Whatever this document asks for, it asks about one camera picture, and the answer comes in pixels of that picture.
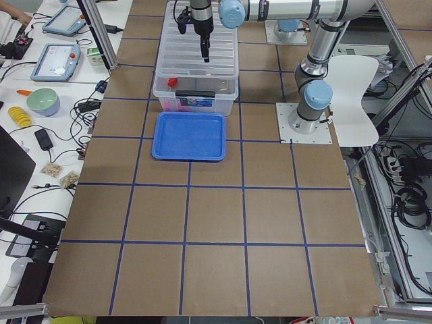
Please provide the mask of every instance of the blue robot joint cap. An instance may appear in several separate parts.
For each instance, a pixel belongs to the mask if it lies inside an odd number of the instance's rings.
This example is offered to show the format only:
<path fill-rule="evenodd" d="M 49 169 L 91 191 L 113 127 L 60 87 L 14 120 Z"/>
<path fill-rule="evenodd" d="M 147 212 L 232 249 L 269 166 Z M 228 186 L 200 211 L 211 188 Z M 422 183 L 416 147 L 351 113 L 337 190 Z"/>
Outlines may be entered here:
<path fill-rule="evenodd" d="M 282 32 L 295 32 L 299 23 L 299 19 L 283 19 L 277 21 L 277 27 Z"/>
<path fill-rule="evenodd" d="M 304 91 L 304 100 L 314 110 L 324 110 L 333 97 L 331 86 L 323 80 L 313 80 Z"/>
<path fill-rule="evenodd" d="M 239 0 L 222 0 L 219 3 L 219 19 L 229 29 L 240 27 L 246 18 L 246 11 Z"/>

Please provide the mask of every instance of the cardboard table surface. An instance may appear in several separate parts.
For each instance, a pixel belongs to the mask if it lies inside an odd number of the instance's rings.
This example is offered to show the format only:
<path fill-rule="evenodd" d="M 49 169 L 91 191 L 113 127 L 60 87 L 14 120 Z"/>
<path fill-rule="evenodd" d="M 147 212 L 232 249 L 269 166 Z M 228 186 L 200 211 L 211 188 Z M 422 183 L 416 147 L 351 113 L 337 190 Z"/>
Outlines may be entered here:
<path fill-rule="evenodd" d="M 339 147 L 279 143 L 274 102 L 298 100 L 293 72 L 308 49 L 265 45 L 264 25 L 246 23 L 226 158 L 157 161 L 164 11 L 160 0 L 132 5 L 50 315 L 372 315 L 379 295 Z"/>
<path fill-rule="evenodd" d="M 425 57 L 432 53 L 431 2 L 383 0 L 383 3 L 415 62 L 424 63 Z M 427 84 L 432 86 L 430 80 L 427 80 Z"/>

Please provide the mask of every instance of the computer monitor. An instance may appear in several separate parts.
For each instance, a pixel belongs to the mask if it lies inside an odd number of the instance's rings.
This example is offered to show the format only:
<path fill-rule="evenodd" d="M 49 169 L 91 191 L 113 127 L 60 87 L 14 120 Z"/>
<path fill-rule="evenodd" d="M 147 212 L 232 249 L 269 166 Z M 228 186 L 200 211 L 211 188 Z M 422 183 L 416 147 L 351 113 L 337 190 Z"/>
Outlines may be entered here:
<path fill-rule="evenodd" d="M 36 163 L 0 126 L 0 217 L 9 219 L 30 178 Z"/>
<path fill-rule="evenodd" d="M 36 163 L 1 126 L 0 143 L 0 231 L 16 234 L 6 255 L 48 261 L 65 222 L 32 214 L 22 225 L 9 220 Z"/>

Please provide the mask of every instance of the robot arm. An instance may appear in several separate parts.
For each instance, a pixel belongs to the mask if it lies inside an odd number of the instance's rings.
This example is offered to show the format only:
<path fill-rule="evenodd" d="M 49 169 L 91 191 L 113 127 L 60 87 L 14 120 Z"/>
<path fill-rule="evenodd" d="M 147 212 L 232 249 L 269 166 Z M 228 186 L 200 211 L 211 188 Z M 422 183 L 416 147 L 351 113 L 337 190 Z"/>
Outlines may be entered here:
<path fill-rule="evenodd" d="M 346 22 L 366 13 L 374 3 L 375 0 L 219 0 L 218 11 L 226 28 L 240 27 L 246 20 L 320 19 L 308 55 L 295 73 L 300 102 L 289 120 L 293 130 L 310 134 L 333 95 L 323 77 Z M 201 36 L 202 57 L 209 62 L 211 0 L 190 0 L 190 6 L 178 18 L 179 30 L 185 33 L 186 24 L 194 24 L 195 32 Z"/>
<path fill-rule="evenodd" d="M 190 0 L 189 2 L 190 8 L 186 7 L 176 18 L 178 30 L 180 34 L 184 34 L 188 24 L 194 25 L 195 33 L 200 35 L 201 56 L 204 62 L 208 63 L 210 62 L 210 34 L 213 31 L 211 0 Z"/>
<path fill-rule="evenodd" d="M 219 0 L 219 17 L 227 28 L 246 20 L 321 19 L 308 56 L 300 67 L 323 76 L 345 23 L 366 13 L 374 0 Z"/>

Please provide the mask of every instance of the green bowl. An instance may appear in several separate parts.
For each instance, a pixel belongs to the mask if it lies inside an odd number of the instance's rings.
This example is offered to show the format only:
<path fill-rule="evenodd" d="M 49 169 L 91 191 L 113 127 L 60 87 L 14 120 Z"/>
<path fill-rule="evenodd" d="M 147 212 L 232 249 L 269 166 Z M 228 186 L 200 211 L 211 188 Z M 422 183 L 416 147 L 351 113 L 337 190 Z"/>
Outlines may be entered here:
<path fill-rule="evenodd" d="M 58 112 L 60 99 L 53 89 L 41 88 L 30 93 L 27 98 L 27 106 L 35 113 L 51 116 Z"/>

